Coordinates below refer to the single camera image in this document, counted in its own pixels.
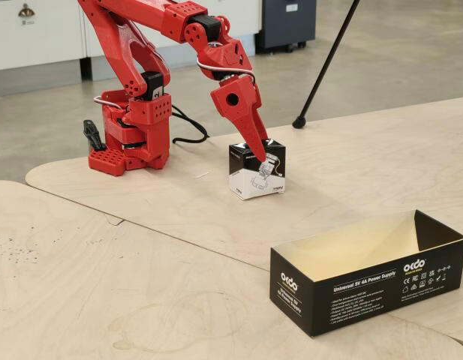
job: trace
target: plywood tabletop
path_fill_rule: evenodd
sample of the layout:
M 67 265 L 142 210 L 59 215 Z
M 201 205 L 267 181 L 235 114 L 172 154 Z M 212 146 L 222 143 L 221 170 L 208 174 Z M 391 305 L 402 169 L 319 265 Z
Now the plywood tabletop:
M 227 187 L 238 135 L 172 146 L 162 171 L 120 178 L 85 158 L 33 169 L 33 187 L 269 268 L 271 246 L 375 215 L 421 209 L 463 232 L 463 98 L 270 129 L 287 192 L 242 202 Z
M 463 359 L 383 315 L 311 339 L 266 271 L 0 181 L 0 359 Z

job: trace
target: ocdo logo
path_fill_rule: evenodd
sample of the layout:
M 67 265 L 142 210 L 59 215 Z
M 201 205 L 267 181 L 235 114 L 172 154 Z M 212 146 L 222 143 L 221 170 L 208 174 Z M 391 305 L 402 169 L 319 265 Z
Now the ocdo logo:
M 281 279 L 288 284 L 288 286 L 294 291 L 298 291 L 298 284 L 293 281 L 292 277 L 286 276 L 283 272 L 281 273 Z
M 408 272 L 410 270 L 420 269 L 425 266 L 426 261 L 418 259 L 417 261 L 413 262 L 412 264 L 406 264 L 403 268 L 404 272 Z

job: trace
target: black clamp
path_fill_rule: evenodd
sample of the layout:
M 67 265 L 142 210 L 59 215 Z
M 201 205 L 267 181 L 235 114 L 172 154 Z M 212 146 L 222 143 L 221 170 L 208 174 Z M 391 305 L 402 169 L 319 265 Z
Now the black clamp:
M 98 128 L 95 123 L 91 120 L 83 121 L 84 124 L 84 136 L 88 139 L 89 145 L 96 152 L 103 152 L 106 150 L 106 145 L 101 142 L 101 137 L 99 136 Z

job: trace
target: small box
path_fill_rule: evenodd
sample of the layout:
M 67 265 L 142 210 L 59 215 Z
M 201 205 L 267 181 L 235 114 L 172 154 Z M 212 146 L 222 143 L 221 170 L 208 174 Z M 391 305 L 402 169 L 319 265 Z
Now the small box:
M 270 297 L 316 336 L 458 289 L 463 235 L 420 211 L 271 250 Z
M 246 143 L 230 145 L 230 189 L 242 200 L 285 191 L 286 148 L 273 139 L 263 145 L 264 163 Z

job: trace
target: hole in robot part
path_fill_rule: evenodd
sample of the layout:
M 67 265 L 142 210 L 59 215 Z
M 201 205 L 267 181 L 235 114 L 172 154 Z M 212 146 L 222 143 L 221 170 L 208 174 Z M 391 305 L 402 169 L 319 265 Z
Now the hole in robot part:
M 239 103 L 239 97 L 238 95 L 231 93 L 228 96 L 226 96 L 226 102 L 228 105 L 235 107 Z

